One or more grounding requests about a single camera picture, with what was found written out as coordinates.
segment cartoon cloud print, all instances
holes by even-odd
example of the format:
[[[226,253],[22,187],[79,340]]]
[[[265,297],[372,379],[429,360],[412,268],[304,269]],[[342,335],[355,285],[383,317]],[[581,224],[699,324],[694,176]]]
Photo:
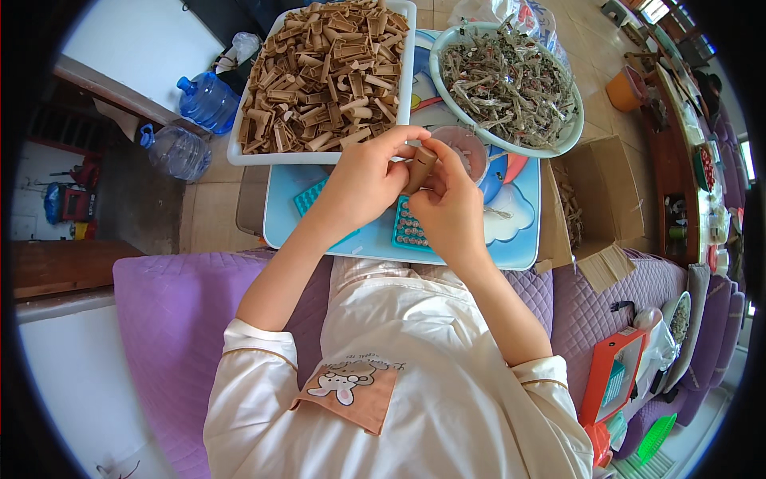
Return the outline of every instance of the cartoon cloud print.
[[[388,369],[388,365],[380,362],[369,363],[355,361],[330,364],[329,371],[319,377],[319,387],[306,390],[310,395],[326,396],[330,392],[336,392],[338,402],[344,406],[354,402],[354,389],[358,385],[371,385],[375,378],[372,373],[377,369]]]
[[[535,220],[535,209],[513,183],[503,185],[487,206],[511,215],[507,218],[493,211],[484,212],[484,242],[487,244],[495,240],[510,241],[519,230],[528,228]]]

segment orange bucket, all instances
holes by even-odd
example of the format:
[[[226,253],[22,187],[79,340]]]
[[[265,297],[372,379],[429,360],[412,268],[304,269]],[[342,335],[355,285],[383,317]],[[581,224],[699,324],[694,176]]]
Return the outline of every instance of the orange bucket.
[[[625,113],[643,105],[649,96],[641,76],[629,65],[607,84],[607,95],[612,106]]]

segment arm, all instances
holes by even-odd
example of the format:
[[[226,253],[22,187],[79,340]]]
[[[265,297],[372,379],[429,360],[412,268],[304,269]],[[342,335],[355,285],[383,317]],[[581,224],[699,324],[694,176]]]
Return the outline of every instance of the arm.
[[[552,356],[542,325],[486,249],[481,190],[449,146],[436,139],[423,144],[440,163],[424,184],[429,189],[412,195],[410,208],[431,247],[468,287],[509,366]]]
[[[319,259],[348,233],[380,216],[407,184],[403,162],[410,139],[426,139],[419,126],[396,126],[364,143],[349,145],[327,185],[283,247],[247,289],[237,318],[266,331],[281,331],[293,314]]]

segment green basket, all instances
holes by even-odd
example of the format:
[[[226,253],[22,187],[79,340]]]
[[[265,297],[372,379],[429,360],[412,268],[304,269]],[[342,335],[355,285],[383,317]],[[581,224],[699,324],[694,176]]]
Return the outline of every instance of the green basket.
[[[660,446],[663,445],[668,434],[670,434],[670,430],[673,429],[673,425],[676,424],[677,415],[674,412],[672,416],[663,416],[652,424],[646,437],[641,441],[641,445],[638,446],[637,453],[638,457],[641,458],[642,466],[649,462],[660,449]]]

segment stool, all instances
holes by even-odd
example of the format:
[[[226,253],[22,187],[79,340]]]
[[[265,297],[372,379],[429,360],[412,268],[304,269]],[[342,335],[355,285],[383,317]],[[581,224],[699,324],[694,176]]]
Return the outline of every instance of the stool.
[[[614,19],[612,21],[618,27],[621,27],[625,21],[625,18],[627,18],[627,9],[622,3],[620,3],[620,0],[609,0],[608,2],[604,3],[601,6],[601,13],[609,18],[611,18],[609,14],[614,13]]]

